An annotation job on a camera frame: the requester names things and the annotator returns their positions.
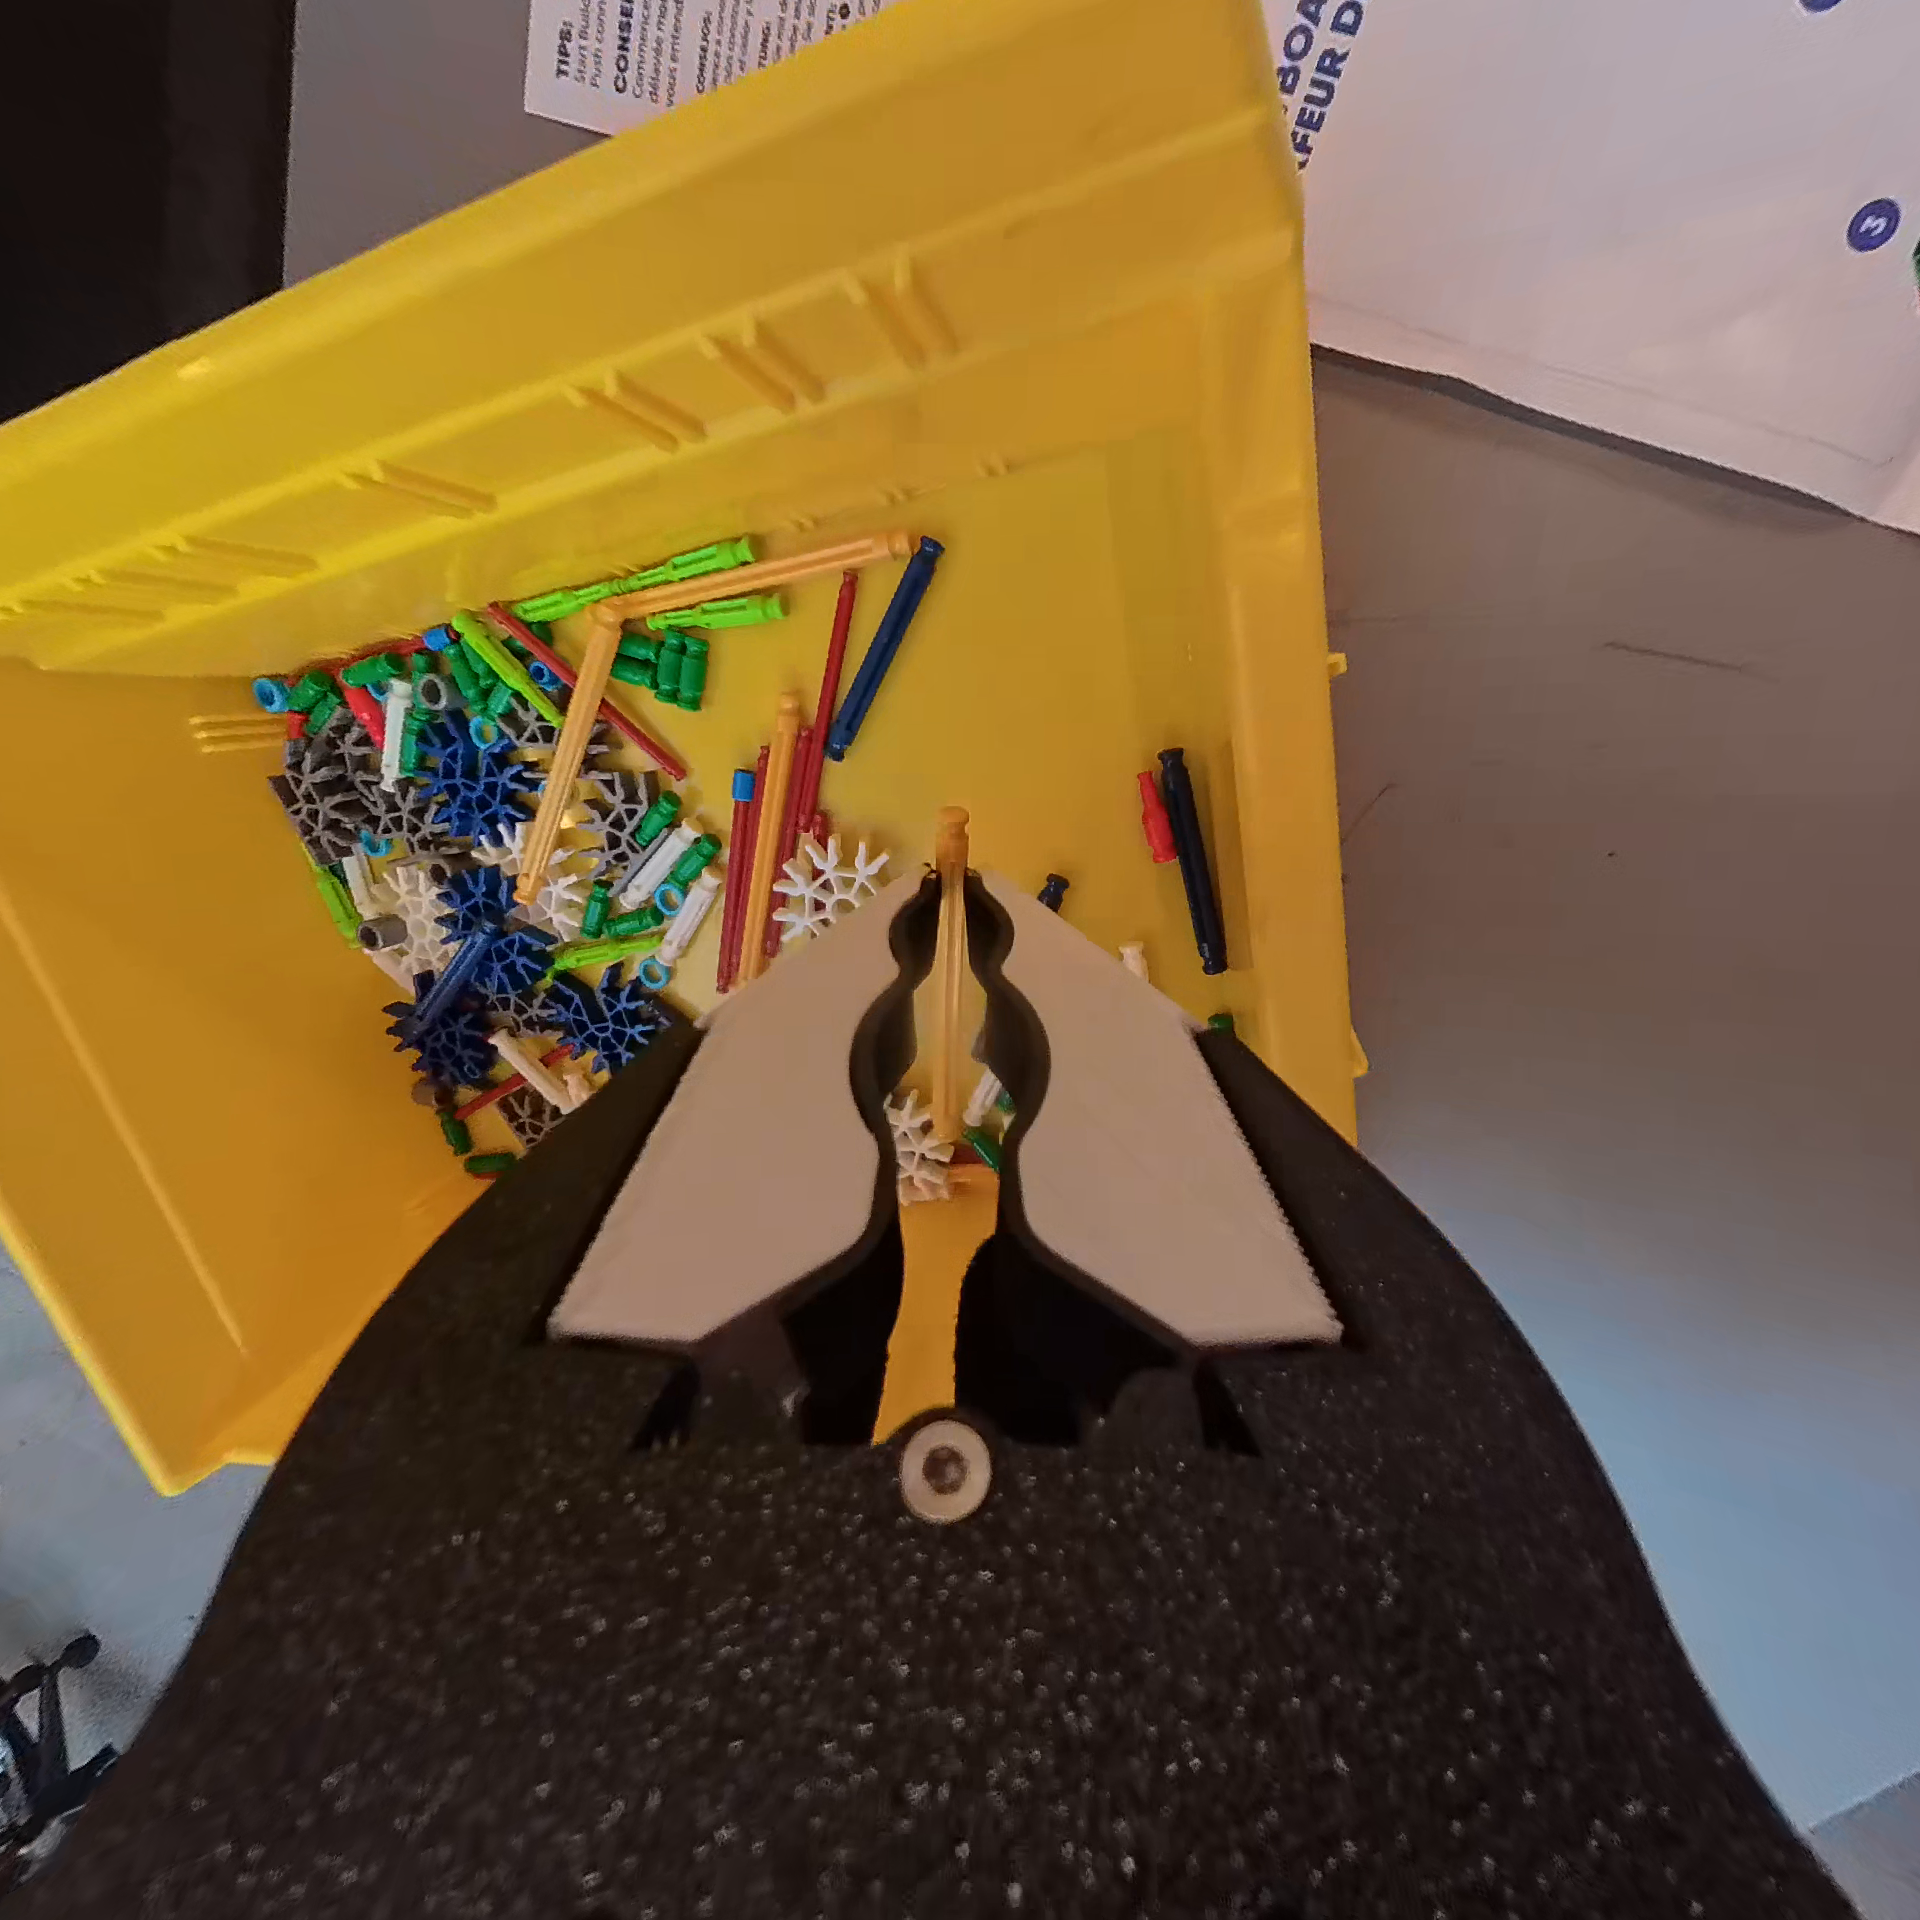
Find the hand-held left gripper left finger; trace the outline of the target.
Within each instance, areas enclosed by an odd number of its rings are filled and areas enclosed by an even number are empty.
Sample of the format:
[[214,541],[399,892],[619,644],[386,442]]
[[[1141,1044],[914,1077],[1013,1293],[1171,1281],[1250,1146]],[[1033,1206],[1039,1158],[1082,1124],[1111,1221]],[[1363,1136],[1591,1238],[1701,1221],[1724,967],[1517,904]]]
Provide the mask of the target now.
[[889,881],[699,1022],[549,1334],[743,1373],[801,1436],[873,1436],[903,1292],[882,1101],[941,885]]

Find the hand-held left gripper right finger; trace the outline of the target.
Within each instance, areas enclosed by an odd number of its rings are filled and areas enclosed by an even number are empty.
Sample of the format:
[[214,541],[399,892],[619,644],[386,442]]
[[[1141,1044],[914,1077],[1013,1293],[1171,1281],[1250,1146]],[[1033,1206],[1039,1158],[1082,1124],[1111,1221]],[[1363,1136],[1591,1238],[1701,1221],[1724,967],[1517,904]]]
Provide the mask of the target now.
[[967,879],[967,933],[1015,1118],[962,1279],[962,1410],[996,1436],[1247,1436],[1221,1361],[1342,1322],[1217,1031],[996,874]]

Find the yellow plastic rod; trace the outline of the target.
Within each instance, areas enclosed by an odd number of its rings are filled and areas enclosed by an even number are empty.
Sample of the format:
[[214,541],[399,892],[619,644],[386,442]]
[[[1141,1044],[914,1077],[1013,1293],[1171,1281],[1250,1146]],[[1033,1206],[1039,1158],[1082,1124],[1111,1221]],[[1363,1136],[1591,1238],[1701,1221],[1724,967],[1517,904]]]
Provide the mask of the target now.
[[967,981],[969,981],[969,810],[941,807],[932,839],[932,870],[940,879],[940,921],[932,954],[929,1031],[929,1109],[932,1137],[953,1150],[965,1132],[967,1106]]

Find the yellow plastic bin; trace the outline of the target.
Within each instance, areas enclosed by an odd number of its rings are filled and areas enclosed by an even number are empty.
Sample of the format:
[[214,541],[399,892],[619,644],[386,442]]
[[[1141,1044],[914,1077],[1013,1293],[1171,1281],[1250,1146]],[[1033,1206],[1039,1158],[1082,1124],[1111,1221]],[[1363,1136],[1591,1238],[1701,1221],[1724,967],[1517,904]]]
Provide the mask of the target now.
[[945,543],[823,801],[1355,1134],[1306,222],[1257,5],[898,5],[4,428],[4,1238],[155,1489],[478,1185],[251,679],[723,537]]

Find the pile of colourful building pieces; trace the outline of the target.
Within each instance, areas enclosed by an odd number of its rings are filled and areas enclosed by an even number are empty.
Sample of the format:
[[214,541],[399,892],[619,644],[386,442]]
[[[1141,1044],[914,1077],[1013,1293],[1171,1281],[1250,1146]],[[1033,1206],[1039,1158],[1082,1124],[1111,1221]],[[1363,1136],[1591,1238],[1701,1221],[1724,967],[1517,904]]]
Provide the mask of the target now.
[[1093,532],[1036,540],[1007,512],[955,520],[878,585],[835,568],[708,591],[633,622],[615,717],[596,722],[527,902],[514,901],[559,740],[564,664],[543,608],[460,613],[423,638],[255,682],[266,785],[338,935],[380,972],[411,1097],[493,1178],[673,1016],[748,967],[775,695],[802,695],[758,895],[762,974],[932,863],[940,801],[971,852],[1025,879],[1124,967],[1247,1032],[1244,975],[1211,972],[1162,800],[1187,749],[1210,860],[1202,658],[1180,618],[1119,617],[1119,558]]

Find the white instruction sheet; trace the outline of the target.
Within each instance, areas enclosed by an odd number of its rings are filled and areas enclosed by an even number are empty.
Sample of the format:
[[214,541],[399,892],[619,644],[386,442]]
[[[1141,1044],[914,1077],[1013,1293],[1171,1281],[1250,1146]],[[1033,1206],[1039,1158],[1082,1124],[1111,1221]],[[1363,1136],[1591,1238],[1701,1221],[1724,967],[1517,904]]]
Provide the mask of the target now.
[[1314,565],[1309,348],[1916,532],[1916,5],[530,5],[619,149],[225,338],[163,493],[21,581],[290,534],[369,631],[755,537],[906,560],[1007,484],[1188,585]]

